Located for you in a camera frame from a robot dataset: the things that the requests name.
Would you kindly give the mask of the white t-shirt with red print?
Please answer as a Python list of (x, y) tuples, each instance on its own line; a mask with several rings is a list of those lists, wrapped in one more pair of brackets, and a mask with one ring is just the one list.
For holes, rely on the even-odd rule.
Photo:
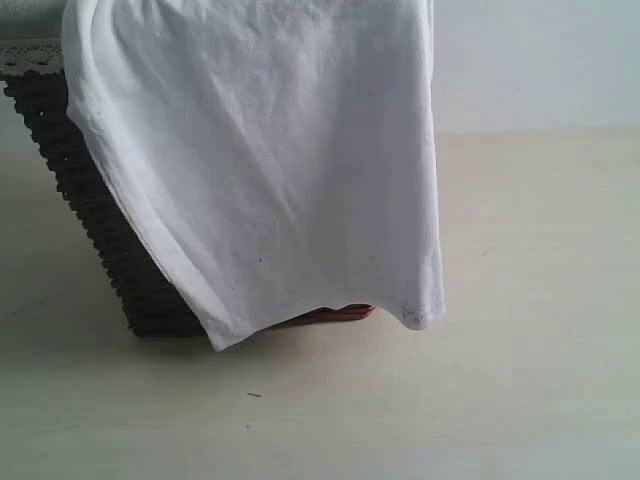
[(301, 314), (445, 314), (429, 1), (70, 1), (68, 113), (222, 350)]

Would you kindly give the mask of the dark brown wicker basket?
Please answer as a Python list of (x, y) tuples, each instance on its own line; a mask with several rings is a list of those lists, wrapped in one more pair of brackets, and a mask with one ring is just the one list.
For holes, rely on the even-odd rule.
[(176, 288), (161, 273), (103, 181), (84, 138), (67, 115), (61, 73), (3, 74), (14, 102), (57, 190), (92, 241), (118, 296), (129, 329), (138, 337), (187, 338), (205, 331)]

